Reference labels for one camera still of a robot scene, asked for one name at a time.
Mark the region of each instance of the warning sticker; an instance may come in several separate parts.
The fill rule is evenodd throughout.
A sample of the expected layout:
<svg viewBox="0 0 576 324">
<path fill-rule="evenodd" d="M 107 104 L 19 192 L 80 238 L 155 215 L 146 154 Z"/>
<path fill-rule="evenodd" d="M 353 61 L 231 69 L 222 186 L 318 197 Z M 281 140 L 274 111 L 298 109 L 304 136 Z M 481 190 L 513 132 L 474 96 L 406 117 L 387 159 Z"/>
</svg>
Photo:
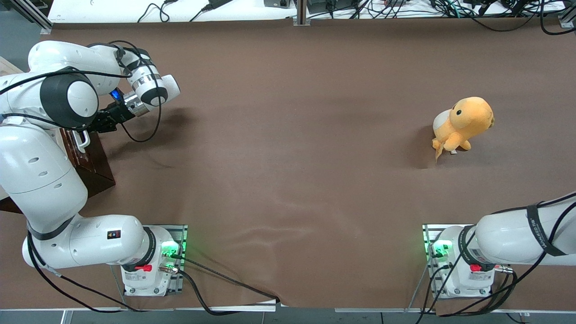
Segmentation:
<svg viewBox="0 0 576 324">
<path fill-rule="evenodd" d="M 108 240 L 119 239 L 121 234 L 122 234 L 122 232 L 119 229 L 117 231 L 108 231 L 108 233 L 106 234 L 106 239 L 108 239 Z"/>
<path fill-rule="evenodd" d="M 127 272 L 126 273 L 126 280 L 130 280 L 130 281 L 140 281 L 140 280 L 144 280 L 146 279 L 146 276 L 141 276 L 140 274 L 136 273 L 136 272 Z"/>
<path fill-rule="evenodd" d="M 487 281 L 492 279 L 492 274 L 485 272 L 470 272 L 468 279 L 474 281 Z"/>
</svg>

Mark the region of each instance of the table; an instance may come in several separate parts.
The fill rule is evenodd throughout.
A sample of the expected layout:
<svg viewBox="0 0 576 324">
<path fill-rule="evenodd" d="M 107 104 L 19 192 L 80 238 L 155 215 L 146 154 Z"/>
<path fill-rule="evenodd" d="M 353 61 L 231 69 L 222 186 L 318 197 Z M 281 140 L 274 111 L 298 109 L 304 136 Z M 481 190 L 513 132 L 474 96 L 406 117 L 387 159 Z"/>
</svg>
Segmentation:
<svg viewBox="0 0 576 324">
<path fill-rule="evenodd" d="M 492 33 L 447 19 L 321 20 L 296 31 L 290 21 L 56 25 L 46 37 L 113 37 L 147 49 L 182 90 L 154 140 L 103 134 L 117 185 L 82 215 L 186 223 L 189 257 L 287 306 L 404 309 L 426 262 L 422 224 L 475 223 L 573 191 L 573 35 L 546 36 L 535 21 Z M 435 165 L 434 117 L 472 95 L 492 105 L 495 126 L 469 152 Z M 155 122 L 147 114 L 126 126 L 144 137 Z M 0 263 L 2 307 L 75 307 L 24 265 L 23 218 L 0 217 L 0 258 L 13 261 Z M 65 274 L 117 293 L 107 266 Z M 561 278 L 575 274 L 539 267 L 504 308 L 574 311 L 576 283 Z M 263 301 L 194 276 L 211 306 Z M 198 306 L 190 289 L 127 300 L 146 309 Z"/>
<path fill-rule="evenodd" d="M 58 24 L 74 23 L 96 23 L 96 22 L 136 22 L 144 14 L 149 3 L 162 4 L 162 0 L 54 0 L 52 9 L 48 18 Z M 375 10 L 382 10 L 384 4 L 377 0 L 374 2 Z M 188 21 L 206 4 L 207 0 L 179 0 L 175 3 L 166 5 L 164 11 L 170 15 L 170 22 Z M 194 21 L 232 21 L 232 20 L 275 20 L 284 19 L 296 15 L 296 8 L 293 2 L 290 2 L 290 8 L 265 7 L 262 0 L 233 0 L 215 10 L 202 13 Z M 463 7 L 472 6 L 461 3 Z M 555 12 L 564 9 L 561 2 L 553 2 L 545 5 L 546 12 Z M 380 18 L 383 18 L 390 9 L 384 11 Z M 342 10 L 335 12 L 334 18 L 349 18 L 353 10 Z M 506 9 L 498 2 L 491 5 L 486 15 L 495 15 L 506 12 Z M 439 17 L 441 14 L 430 5 L 429 0 L 411 0 L 401 8 L 397 15 L 399 18 L 404 17 Z M 329 15 L 314 16 L 315 18 L 328 18 Z M 360 18 L 370 19 L 368 10 L 361 12 Z M 159 11 L 151 8 L 148 14 L 142 19 L 142 22 L 159 22 Z"/>
</svg>

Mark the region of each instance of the orange plush toy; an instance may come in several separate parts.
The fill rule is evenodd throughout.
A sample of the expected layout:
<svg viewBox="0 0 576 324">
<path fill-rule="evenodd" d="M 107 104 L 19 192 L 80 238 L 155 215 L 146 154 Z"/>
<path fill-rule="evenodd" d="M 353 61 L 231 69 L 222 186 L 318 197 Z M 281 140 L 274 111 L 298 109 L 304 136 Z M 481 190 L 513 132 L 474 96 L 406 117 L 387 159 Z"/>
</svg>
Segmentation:
<svg viewBox="0 0 576 324">
<path fill-rule="evenodd" d="M 434 118 L 432 147 L 436 149 L 436 160 L 442 150 L 456 153 L 458 146 L 471 149 L 468 140 L 494 126 L 494 113 L 488 103 L 480 97 L 469 97 L 458 101 L 450 110 Z"/>
</svg>

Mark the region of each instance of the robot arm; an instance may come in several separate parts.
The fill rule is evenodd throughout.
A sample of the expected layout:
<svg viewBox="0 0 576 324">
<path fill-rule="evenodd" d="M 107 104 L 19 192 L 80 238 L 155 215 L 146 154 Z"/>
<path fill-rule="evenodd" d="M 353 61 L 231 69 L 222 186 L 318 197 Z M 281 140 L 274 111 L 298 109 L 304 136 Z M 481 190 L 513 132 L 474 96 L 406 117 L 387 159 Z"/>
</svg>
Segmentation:
<svg viewBox="0 0 576 324">
<path fill-rule="evenodd" d="M 0 186 L 23 212 L 45 268 L 61 269 L 108 263 L 122 265 L 123 280 L 133 295 L 162 296 L 168 273 L 160 265 L 173 264 L 167 256 L 179 246 L 165 229 L 143 227 L 134 216 L 106 215 L 83 218 L 88 191 L 47 129 L 47 120 L 69 128 L 115 130 L 117 123 L 141 116 L 180 93 L 172 76 L 161 78 L 148 54 L 108 44 L 83 47 L 46 41 L 31 49 L 31 71 L 0 78 L 4 89 L 21 80 L 51 71 L 75 69 L 112 75 L 130 70 L 133 91 L 116 87 L 119 77 L 61 74 L 0 89 Z M 111 93 L 114 102 L 98 111 L 98 96 Z M 28 239 L 22 254 L 32 266 Z"/>
<path fill-rule="evenodd" d="M 576 265 L 575 207 L 576 193 L 572 193 L 442 231 L 431 245 L 433 262 L 455 267 L 441 272 L 446 286 L 441 297 L 484 297 L 494 282 L 495 269 L 506 264 L 533 265 L 544 252 L 540 265 Z"/>
<path fill-rule="evenodd" d="M 49 76 L 0 94 L 0 115 L 31 115 L 63 127 L 82 129 L 95 119 L 105 119 L 101 115 L 110 115 L 98 111 L 98 96 L 110 93 L 115 103 L 121 106 L 116 109 L 120 112 L 112 114 L 111 120 L 120 123 L 141 116 L 178 96 L 180 89 L 172 76 L 160 77 L 145 50 L 138 51 L 142 58 L 131 48 L 104 43 L 84 47 L 50 40 L 40 42 L 28 55 L 30 72 L 0 77 L 1 87 L 55 71 L 95 71 L 120 76 L 121 68 L 126 67 L 130 71 L 127 80 L 133 91 L 124 97 L 119 95 L 116 89 L 119 77 L 81 73 Z M 43 129 L 55 128 L 36 119 L 29 118 L 28 122 Z M 100 131 L 94 126 L 91 130 Z M 115 127 L 108 123 L 108 128 L 103 131 L 111 130 Z"/>
</svg>

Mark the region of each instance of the black strap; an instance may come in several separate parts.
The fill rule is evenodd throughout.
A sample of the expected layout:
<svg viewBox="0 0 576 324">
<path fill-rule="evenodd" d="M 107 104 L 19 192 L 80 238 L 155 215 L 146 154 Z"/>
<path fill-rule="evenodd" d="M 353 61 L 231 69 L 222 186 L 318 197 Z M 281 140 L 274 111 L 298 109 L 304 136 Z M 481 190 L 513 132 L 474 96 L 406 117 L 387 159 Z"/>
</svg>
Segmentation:
<svg viewBox="0 0 576 324">
<path fill-rule="evenodd" d="M 540 216 L 538 215 L 538 204 L 526 206 L 526 217 L 528 218 L 528 224 L 530 225 L 532 234 L 534 234 L 534 238 L 538 241 L 538 244 L 542 247 L 544 252 L 553 257 L 566 255 L 566 253 L 560 251 L 548 241 L 548 237 L 546 236 L 544 228 L 542 228 L 542 223 L 540 222 Z"/>
<path fill-rule="evenodd" d="M 148 251 L 140 261 L 132 263 L 131 265 L 122 265 L 122 268 L 128 272 L 134 272 L 136 271 L 137 266 L 143 266 L 150 263 L 154 256 L 154 252 L 156 251 L 156 237 L 154 236 L 154 233 L 152 233 L 152 230 L 149 227 L 144 227 L 144 231 L 148 234 Z"/>
</svg>

